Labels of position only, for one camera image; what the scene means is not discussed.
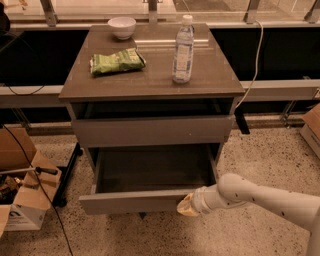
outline plastic bottle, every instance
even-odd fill
[[[192,19],[191,15],[183,16],[182,26],[176,37],[172,68],[172,79],[176,83],[186,83],[191,78],[194,42]]]

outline white bowl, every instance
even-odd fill
[[[136,28],[136,20],[130,17],[117,17],[108,21],[112,33],[120,40],[130,38]]]

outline terrazzo floor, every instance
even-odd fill
[[[251,129],[231,132],[218,164],[219,174],[233,172],[266,186],[320,196],[320,160],[301,128]],[[36,147],[56,165],[66,165],[73,135],[32,136]],[[196,218],[175,212],[86,215],[78,198],[90,193],[93,172],[86,156],[78,158],[66,195],[58,208],[73,255],[305,255],[309,233],[255,205],[217,210]],[[53,209],[40,231],[5,232],[1,256],[70,255]]]

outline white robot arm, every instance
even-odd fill
[[[177,210],[186,216],[198,216],[248,202],[310,231],[307,256],[320,255],[320,197],[259,186],[228,173],[216,185],[198,188],[186,196]]]

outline green snack bag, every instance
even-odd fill
[[[137,49],[129,48],[108,56],[94,54],[90,60],[92,75],[144,68],[145,60]]]

